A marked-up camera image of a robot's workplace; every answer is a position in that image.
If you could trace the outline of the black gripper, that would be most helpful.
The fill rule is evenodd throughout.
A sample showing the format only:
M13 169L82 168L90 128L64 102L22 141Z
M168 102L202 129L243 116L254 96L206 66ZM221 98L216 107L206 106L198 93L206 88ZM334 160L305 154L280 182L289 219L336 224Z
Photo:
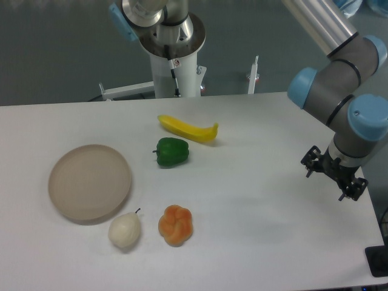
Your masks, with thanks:
M304 155L301 164L306 168L306 177L309 178L313 172L324 173L334 180L341 189L342 194L338 198L358 201L368 186L368 180L355 177L355 167L346 167L340 164L339 158L332 159L328 151L322 155L320 149L314 145Z

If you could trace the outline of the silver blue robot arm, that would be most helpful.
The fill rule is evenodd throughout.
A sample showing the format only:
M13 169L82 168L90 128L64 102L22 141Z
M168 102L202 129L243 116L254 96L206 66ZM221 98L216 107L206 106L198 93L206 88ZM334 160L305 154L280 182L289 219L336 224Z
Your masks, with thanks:
M343 198L357 200L367 180L356 171L387 135L387 100L354 91L384 64L387 48L374 36L360 36L332 1L285 1L284 5L329 58L317 71L301 70L289 99L334 132L327 150L312 147L302 159L309 173L334 180ZM196 56L206 39L202 21L187 1L116 1L112 21L149 54L157 98L199 97L205 68Z

